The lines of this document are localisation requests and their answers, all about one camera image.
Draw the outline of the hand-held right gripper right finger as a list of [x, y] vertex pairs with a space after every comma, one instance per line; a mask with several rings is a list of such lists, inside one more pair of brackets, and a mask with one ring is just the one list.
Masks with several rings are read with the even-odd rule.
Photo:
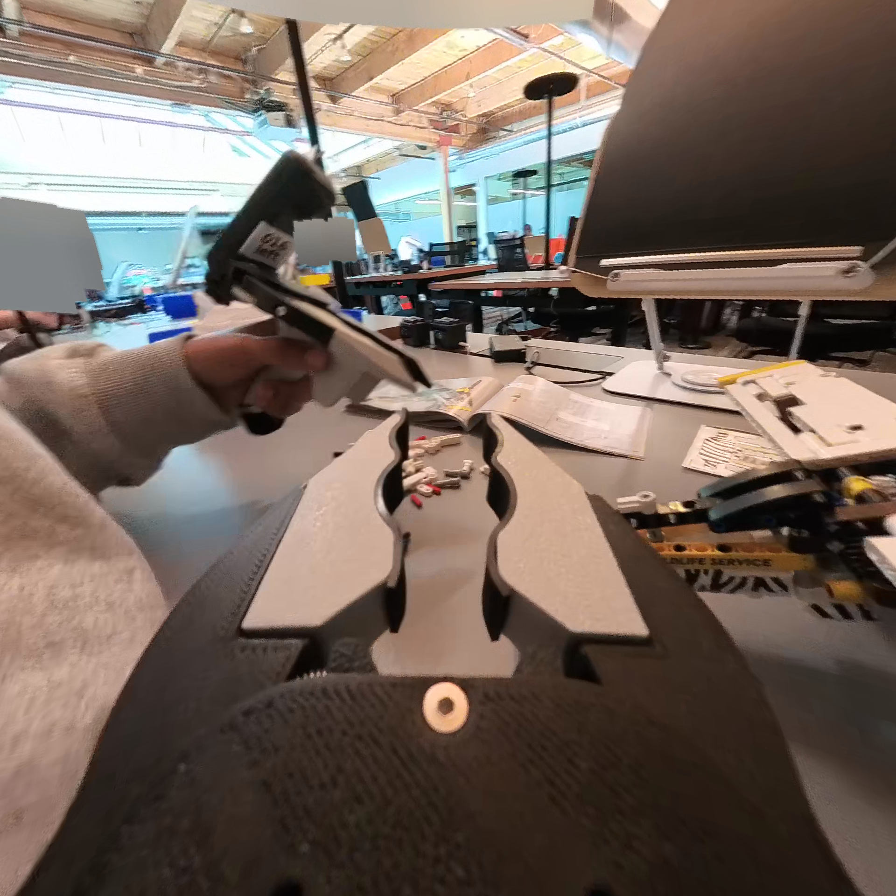
[[487, 417], [482, 611], [492, 641], [646, 644], [633, 591], [583, 486], [508, 421]]

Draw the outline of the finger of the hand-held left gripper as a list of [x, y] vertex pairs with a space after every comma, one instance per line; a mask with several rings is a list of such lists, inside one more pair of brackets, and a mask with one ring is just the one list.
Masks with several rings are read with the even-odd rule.
[[413, 356], [345, 314], [325, 292], [278, 286], [276, 293], [281, 334], [318, 346], [329, 358], [312, 375], [313, 391], [372, 391], [381, 382], [411, 391], [431, 386]]

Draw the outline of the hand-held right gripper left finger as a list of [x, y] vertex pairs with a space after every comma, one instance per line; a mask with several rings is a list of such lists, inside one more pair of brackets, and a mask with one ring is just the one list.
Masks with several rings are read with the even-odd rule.
[[405, 616], [401, 410], [321, 470], [302, 493], [241, 621], [248, 636], [379, 637]]

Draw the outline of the pile of lego pieces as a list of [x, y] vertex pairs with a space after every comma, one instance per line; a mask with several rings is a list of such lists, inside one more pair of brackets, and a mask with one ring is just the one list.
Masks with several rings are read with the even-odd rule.
[[425, 500], [460, 492], [474, 478], [490, 475], [490, 466], [473, 459], [471, 445], [459, 433], [412, 438], [400, 465], [404, 495], [417, 508]]

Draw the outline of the person's left forearm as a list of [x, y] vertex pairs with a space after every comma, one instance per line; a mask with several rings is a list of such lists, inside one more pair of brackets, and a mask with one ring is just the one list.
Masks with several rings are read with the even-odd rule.
[[139, 486], [175, 448], [237, 423], [188, 371], [192, 339], [34, 351], [2, 365], [2, 405], [88, 492]]

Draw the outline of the open lego instruction booklet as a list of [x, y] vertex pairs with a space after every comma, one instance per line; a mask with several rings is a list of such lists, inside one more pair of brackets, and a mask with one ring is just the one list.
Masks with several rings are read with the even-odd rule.
[[416, 413], [381, 409], [367, 398], [347, 409], [369, 415], [405, 411], [424, 425], [470, 431], [488, 415], [497, 415], [557, 442], [599, 454], [643, 460], [651, 411], [591, 398], [563, 385], [532, 375], [520, 375], [507, 385], [490, 376], [480, 380], [471, 395], [471, 411]]

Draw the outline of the yellow black lego model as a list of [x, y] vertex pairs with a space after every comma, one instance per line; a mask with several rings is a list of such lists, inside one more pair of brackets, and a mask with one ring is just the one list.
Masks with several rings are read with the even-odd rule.
[[621, 497], [622, 517], [695, 590], [782, 593], [830, 621], [894, 613], [894, 385], [802, 361], [729, 394], [788, 459], [687, 500]]

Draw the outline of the person's left hand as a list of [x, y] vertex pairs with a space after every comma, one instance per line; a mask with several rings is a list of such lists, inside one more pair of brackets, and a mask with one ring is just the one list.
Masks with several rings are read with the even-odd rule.
[[254, 408], [281, 420], [308, 404], [314, 375], [330, 362], [315, 344], [239, 333], [188, 340], [183, 355], [196, 384], [223, 412]]

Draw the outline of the clear plastic bag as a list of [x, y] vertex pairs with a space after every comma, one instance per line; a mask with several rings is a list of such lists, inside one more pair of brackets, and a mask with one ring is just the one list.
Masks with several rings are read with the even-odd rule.
[[407, 390], [399, 385], [382, 384], [366, 401], [381, 409], [406, 409], [416, 413], [471, 411], [471, 395], [480, 380], [456, 378], [437, 381], [431, 387]]

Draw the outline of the black and tan hanging panel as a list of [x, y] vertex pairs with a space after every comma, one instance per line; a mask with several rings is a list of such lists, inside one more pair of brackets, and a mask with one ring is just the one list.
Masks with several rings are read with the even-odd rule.
[[366, 181], [344, 185], [342, 194], [356, 220], [364, 253], [367, 256], [391, 254], [385, 223], [376, 212]]

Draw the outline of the wooden background desk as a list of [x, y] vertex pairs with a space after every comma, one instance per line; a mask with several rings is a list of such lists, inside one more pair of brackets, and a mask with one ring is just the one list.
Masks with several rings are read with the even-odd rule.
[[496, 271], [496, 263], [437, 267], [414, 273], [389, 272], [346, 277], [345, 286], [349, 298], [361, 301], [368, 312], [380, 315], [383, 313], [383, 297], [409, 297], [414, 302], [418, 296], [428, 297], [433, 284]]
[[571, 272], [566, 268], [551, 268], [548, 270], [529, 270], [526, 272], [496, 272], [476, 276], [454, 277], [448, 280], [434, 280], [430, 283], [428, 293], [470, 293], [465, 301], [473, 305], [471, 315], [471, 329], [481, 333], [483, 330], [483, 315], [481, 307], [492, 305], [492, 299], [482, 297], [483, 293], [494, 292], [524, 292], [537, 293], [556, 290], [558, 295], [558, 308], [578, 308], [590, 300], [573, 285]]

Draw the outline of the black floor lamp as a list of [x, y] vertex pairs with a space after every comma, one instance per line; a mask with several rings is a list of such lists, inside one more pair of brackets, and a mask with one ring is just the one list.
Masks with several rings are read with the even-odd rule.
[[285, 19], [284, 25], [287, 32], [289, 51], [296, 72], [297, 92], [308, 129], [308, 140], [310, 141], [316, 162], [322, 166], [322, 147], [300, 28], [298, 22], [292, 19]]
[[579, 76], [571, 72], [554, 72], [540, 75], [528, 82], [524, 88], [524, 97], [532, 102], [542, 102], [545, 106], [546, 129], [546, 161], [545, 161], [545, 214], [543, 269], [552, 268], [551, 252], [551, 201], [553, 176], [553, 124], [554, 101], [571, 94], [579, 83]]

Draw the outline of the blue plastic bin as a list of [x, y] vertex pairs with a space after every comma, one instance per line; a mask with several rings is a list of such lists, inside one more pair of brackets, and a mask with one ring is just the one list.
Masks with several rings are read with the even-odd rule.
[[147, 297], [144, 327], [148, 342], [155, 344], [192, 332], [198, 321], [194, 294], [175, 292]]

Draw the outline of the silver monitor stand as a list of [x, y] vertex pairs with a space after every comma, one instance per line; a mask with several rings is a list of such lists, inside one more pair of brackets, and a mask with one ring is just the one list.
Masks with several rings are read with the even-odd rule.
[[657, 303], [652, 298], [642, 300], [647, 324], [648, 343], [652, 360], [634, 362], [605, 381], [607, 392], [629, 398], [658, 400], [697, 408], [736, 411], [729, 389], [734, 385], [763, 378], [802, 364], [798, 354], [812, 312], [812, 301], [799, 304], [798, 322], [787, 360], [768, 368], [734, 370], [705, 364], [671, 362], [668, 358]]

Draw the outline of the zebra striped sticker sheet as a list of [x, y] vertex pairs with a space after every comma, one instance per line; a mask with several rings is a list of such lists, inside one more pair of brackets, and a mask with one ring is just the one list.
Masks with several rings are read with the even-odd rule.
[[733, 476], [788, 458], [765, 436], [724, 427], [701, 426], [682, 461], [683, 469], [710, 476]]

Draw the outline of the black computer monitor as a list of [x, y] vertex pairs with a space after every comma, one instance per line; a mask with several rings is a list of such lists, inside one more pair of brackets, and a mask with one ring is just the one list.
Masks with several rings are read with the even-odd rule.
[[895, 3], [669, 2], [570, 255], [587, 296], [894, 300]]

